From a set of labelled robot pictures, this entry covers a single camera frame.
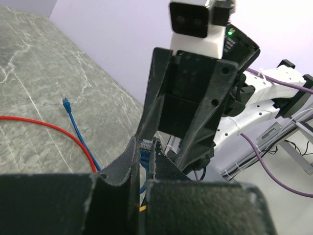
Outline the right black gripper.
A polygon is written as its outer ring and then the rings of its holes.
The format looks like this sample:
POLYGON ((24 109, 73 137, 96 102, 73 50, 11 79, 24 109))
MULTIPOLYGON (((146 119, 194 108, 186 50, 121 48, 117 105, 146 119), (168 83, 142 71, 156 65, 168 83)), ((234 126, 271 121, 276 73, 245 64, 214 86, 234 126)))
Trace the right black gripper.
POLYGON ((221 117, 234 117, 255 92, 244 72, 260 47, 233 24, 224 28, 219 58, 179 50, 169 65, 158 130, 180 138, 173 162, 183 173, 208 165, 221 117))

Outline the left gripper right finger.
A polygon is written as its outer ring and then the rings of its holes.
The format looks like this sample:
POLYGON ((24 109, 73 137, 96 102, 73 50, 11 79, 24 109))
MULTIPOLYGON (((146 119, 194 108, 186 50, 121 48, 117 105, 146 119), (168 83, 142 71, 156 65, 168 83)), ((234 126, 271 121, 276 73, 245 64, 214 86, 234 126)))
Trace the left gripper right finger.
POLYGON ((274 235, 267 202, 252 184, 192 181, 153 140, 146 181, 148 235, 274 235))

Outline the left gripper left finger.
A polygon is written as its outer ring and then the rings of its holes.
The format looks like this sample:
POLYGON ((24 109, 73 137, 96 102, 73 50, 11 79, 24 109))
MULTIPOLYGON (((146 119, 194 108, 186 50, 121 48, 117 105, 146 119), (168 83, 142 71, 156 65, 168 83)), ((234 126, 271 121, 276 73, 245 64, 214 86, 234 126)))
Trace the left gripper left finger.
POLYGON ((98 173, 3 174, 3 235, 136 235, 139 233, 139 147, 98 173))

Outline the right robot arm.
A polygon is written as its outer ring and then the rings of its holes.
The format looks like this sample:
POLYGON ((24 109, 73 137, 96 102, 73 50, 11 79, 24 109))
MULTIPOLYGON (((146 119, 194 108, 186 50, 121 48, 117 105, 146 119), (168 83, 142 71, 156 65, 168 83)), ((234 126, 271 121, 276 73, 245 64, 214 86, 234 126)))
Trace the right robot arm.
POLYGON ((173 157, 185 174, 206 167, 234 136, 266 120, 296 113, 313 80, 283 60, 265 73, 250 68, 259 46, 239 28, 211 25, 206 37, 173 33, 152 55, 143 114, 136 131, 181 140, 173 157))

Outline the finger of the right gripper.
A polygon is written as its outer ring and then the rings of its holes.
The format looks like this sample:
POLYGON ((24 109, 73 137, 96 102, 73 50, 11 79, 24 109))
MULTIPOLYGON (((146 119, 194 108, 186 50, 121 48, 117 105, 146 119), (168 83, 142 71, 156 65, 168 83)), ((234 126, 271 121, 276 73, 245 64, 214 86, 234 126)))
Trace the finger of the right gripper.
POLYGON ((175 134, 175 121, 170 117, 167 91, 172 57, 172 50, 159 47, 153 50, 143 113, 135 133, 137 141, 150 141, 157 131, 175 134))

